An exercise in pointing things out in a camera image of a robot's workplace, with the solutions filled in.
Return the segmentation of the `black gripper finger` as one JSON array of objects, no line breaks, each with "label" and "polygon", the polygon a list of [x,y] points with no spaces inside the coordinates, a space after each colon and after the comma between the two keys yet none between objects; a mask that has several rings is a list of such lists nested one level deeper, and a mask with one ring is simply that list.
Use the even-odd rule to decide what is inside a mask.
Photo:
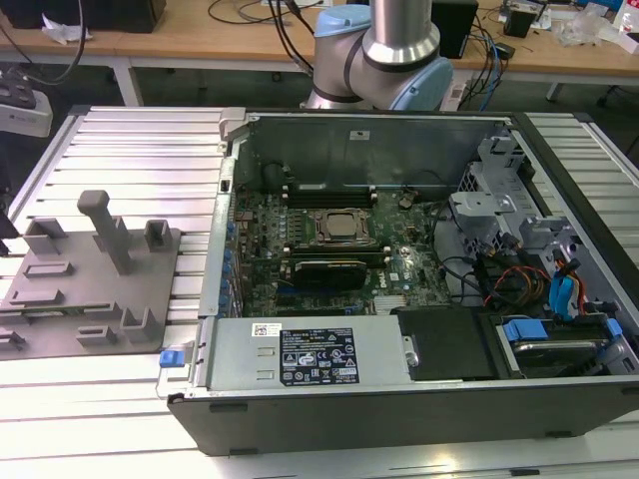
[{"label": "black gripper finger", "polygon": [[0,213],[0,254],[8,255],[9,248],[5,240],[13,240],[15,238],[15,227],[4,212]]}]

